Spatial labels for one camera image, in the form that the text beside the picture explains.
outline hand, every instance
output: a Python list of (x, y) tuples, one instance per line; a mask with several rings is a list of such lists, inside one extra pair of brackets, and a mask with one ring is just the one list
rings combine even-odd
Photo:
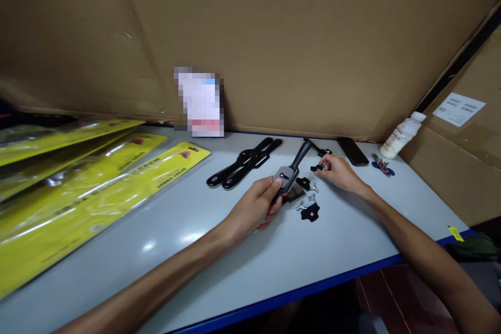
[(246, 238), (254, 230), (265, 230), (282, 207), (282, 196), (272, 205), (271, 200), (282, 186), (282, 179), (265, 177), (255, 181), (228, 214), (225, 222), (239, 238)]
[(359, 178), (345, 158), (325, 154), (318, 164), (324, 165), (324, 170), (315, 171), (315, 175), (327, 179), (338, 188), (359, 196), (371, 188)]

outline cardboard wall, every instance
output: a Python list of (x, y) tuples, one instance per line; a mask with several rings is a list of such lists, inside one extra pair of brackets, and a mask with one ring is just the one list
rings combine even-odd
[(383, 139), (495, 2), (2, 0), (0, 95), (174, 117), (172, 67), (194, 65), (223, 74), (234, 129)]
[[(468, 225), (501, 216), (501, 27), (426, 110), (425, 126), (401, 152)], [(434, 116), (451, 93), (486, 105), (462, 126)]]

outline blurred card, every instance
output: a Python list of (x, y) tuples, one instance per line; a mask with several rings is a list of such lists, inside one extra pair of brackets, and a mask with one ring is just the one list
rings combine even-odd
[(175, 67), (174, 82), (188, 131), (194, 137), (224, 137), (222, 83), (218, 74)]

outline red floor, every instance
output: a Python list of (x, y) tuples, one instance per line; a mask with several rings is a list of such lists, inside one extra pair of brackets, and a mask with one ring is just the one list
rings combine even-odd
[(356, 292), (360, 306), (381, 317), (389, 334), (459, 334), (442, 302), (407, 265), (357, 278)]

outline black phone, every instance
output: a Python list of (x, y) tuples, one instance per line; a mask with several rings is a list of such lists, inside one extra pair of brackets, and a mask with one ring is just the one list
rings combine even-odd
[(356, 145), (355, 141), (353, 141), (349, 137), (339, 137), (337, 139), (341, 149), (343, 149), (344, 153), (350, 160), (352, 165), (368, 165), (369, 160), (365, 157), (362, 150)]

